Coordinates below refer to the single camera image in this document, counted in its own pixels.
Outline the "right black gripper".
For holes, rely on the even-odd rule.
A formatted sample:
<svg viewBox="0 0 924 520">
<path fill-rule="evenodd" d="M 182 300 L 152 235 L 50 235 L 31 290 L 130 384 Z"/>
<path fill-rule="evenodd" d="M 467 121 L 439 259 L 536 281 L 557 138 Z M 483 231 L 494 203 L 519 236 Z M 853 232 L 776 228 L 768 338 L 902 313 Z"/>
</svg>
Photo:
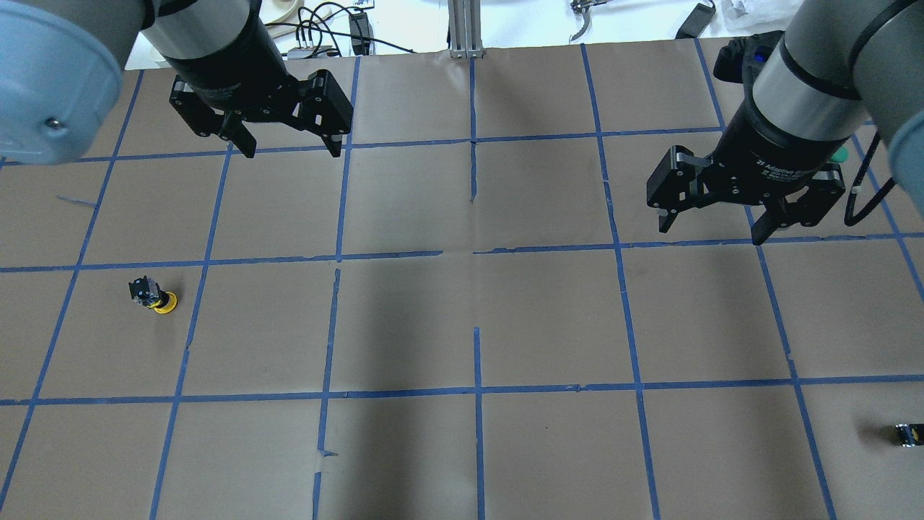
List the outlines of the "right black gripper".
<svg viewBox="0 0 924 520">
<path fill-rule="evenodd" d="M 764 203 L 764 214 L 750 228 L 751 242 L 762 246 L 781 228 L 817 226 L 844 195 L 840 169 L 829 161 L 842 144 L 786 133 L 760 114 L 756 103 L 743 101 L 712 159 L 696 157 L 681 145 L 668 148 L 646 182 L 646 203 L 658 214 L 660 233 L 684 211 L 719 200 Z M 709 168 L 712 191 L 706 184 Z M 798 200 L 785 198 L 802 189 Z"/>
</svg>

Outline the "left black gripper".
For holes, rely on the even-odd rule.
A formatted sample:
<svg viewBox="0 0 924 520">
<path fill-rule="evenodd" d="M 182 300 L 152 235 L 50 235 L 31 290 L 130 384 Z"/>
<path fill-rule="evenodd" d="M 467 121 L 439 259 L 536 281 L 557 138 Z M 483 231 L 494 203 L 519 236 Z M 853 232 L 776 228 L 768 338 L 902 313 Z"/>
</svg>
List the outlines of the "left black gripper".
<svg viewBox="0 0 924 520">
<path fill-rule="evenodd" d="M 282 123 L 342 155 L 354 108 L 330 70 L 299 82 L 257 14 L 158 14 L 155 48 L 176 72 L 169 102 L 199 137 L 256 155 L 247 123 Z"/>
</svg>

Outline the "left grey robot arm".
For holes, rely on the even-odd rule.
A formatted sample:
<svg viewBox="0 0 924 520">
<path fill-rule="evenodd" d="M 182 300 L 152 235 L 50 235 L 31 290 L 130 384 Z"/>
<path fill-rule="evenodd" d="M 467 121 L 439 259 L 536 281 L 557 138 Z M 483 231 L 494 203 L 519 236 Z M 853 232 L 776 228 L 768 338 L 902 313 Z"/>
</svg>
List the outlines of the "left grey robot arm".
<svg viewBox="0 0 924 520">
<path fill-rule="evenodd" d="M 2 155 L 57 165 L 86 154 L 123 85 L 136 36 L 175 70 L 169 103 L 199 137 L 254 157 L 251 123 L 321 138 L 333 157 L 354 108 L 330 70 L 291 75 L 258 1 L 4 1 Z"/>
</svg>

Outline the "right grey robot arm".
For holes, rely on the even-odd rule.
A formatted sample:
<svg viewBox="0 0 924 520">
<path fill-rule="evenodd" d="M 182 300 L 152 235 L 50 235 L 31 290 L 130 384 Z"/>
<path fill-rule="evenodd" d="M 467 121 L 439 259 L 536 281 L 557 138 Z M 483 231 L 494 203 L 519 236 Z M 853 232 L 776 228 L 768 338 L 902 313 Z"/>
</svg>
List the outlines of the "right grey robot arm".
<svg viewBox="0 0 924 520">
<path fill-rule="evenodd" d="M 674 145 L 650 175 L 660 233 L 716 203 L 763 207 L 756 246 L 818 225 L 846 192 L 835 152 L 867 121 L 921 210 L 922 27 L 920 1 L 805 1 L 782 32 L 730 40 L 712 73 L 743 100 L 707 157 Z"/>
</svg>

